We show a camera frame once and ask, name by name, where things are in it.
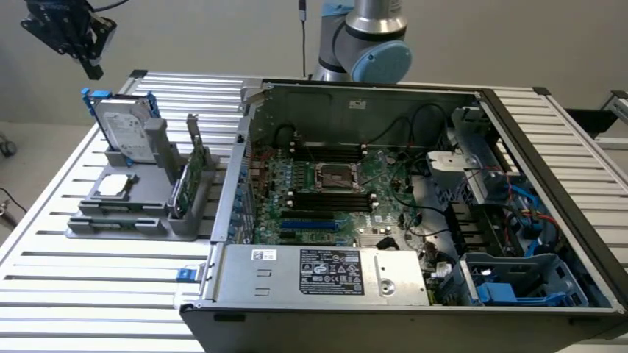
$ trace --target blue pcie slot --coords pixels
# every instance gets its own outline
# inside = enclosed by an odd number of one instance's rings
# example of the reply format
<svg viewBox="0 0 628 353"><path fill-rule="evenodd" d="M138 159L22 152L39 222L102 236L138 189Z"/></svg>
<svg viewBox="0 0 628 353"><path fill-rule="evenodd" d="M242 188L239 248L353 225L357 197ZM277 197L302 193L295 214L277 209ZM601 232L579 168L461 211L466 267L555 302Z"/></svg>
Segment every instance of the blue pcie slot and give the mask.
<svg viewBox="0 0 628 353"><path fill-rule="evenodd" d="M338 223L315 221L282 221L282 229L322 229L337 231Z"/></svg>

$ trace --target gray drive holder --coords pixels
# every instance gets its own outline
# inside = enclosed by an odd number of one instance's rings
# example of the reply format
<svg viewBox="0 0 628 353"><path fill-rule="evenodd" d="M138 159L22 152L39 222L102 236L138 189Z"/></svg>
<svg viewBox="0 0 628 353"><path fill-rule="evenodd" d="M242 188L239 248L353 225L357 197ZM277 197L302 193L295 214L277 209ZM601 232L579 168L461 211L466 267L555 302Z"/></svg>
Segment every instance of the gray drive holder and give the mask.
<svg viewBox="0 0 628 353"><path fill-rule="evenodd" d="M106 152L110 164L90 196L79 203L79 213L70 219L69 238L194 241L199 237L217 158L206 147L194 202L178 218L170 200L189 161L169 141L166 126L166 120L161 118L151 118L145 126L145 132L151 136L155 163L134 163L119 151L110 149ZM193 116L189 126L193 127L191 136L201 141Z"/></svg>

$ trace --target slotted metal surface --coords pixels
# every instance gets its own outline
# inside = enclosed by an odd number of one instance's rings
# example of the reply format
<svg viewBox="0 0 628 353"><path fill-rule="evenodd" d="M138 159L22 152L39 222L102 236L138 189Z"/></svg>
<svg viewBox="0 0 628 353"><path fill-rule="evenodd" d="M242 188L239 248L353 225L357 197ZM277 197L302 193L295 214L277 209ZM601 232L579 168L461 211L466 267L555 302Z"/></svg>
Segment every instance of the slotted metal surface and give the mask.
<svg viewBox="0 0 628 353"><path fill-rule="evenodd" d="M130 80L123 92L154 92L170 139L183 152L193 150L185 119L198 113L203 139L226 165L242 118L242 84L234 77L150 73ZM579 176L562 180L563 185L581 198L587 216L601 224L601 235L628 266L628 251L614 246L628 241L628 226L614 218L628 210L622 197L627 189L609 179L598 158L585 156L589 149L578 145L563 118L531 89L499 88L498 94L539 151L547 152L542 154L551 167L565 171L561 175ZM203 351L174 309L178 298L197 292L199 285L177 284L175 275L181 267L206 260L225 176L211 190L197 242L69 239L69 217L106 165L105 150L94 128L0 248L0 352ZM627 336L611 346L590 341L566 352L625 352L626 341Z"/></svg>

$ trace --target warning symbol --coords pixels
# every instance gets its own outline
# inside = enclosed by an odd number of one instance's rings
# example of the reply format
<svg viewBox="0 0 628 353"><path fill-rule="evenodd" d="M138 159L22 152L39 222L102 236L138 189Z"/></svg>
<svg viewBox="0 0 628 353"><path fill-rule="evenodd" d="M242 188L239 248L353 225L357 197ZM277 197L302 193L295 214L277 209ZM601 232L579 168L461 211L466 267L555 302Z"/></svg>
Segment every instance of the warning symbol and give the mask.
<svg viewBox="0 0 628 353"><path fill-rule="evenodd" d="M330 273L330 270L327 268L327 263L318 263L317 265L314 265L314 272L317 274L329 274Z"/></svg>
<svg viewBox="0 0 628 353"><path fill-rule="evenodd" d="M302 274L311 274L313 273L313 264L302 263Z"/></svg>

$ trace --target floor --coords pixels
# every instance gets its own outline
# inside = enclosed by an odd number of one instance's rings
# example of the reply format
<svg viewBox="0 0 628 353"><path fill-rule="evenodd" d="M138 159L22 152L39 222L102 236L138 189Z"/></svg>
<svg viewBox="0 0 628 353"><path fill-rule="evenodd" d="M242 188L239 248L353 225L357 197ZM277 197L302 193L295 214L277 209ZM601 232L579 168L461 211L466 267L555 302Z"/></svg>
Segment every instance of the floor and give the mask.
<svg viewBox="0 0 628 353"><path fill-rule="evenodd" d="M0 156L0 187L7 189L29 209L53 180L91 126L21 124L0 122L0 132L18 145L18 154ZM22 219L25 213L15 205L10 212ZM0 227L0 244L11 231Z"/></svg>

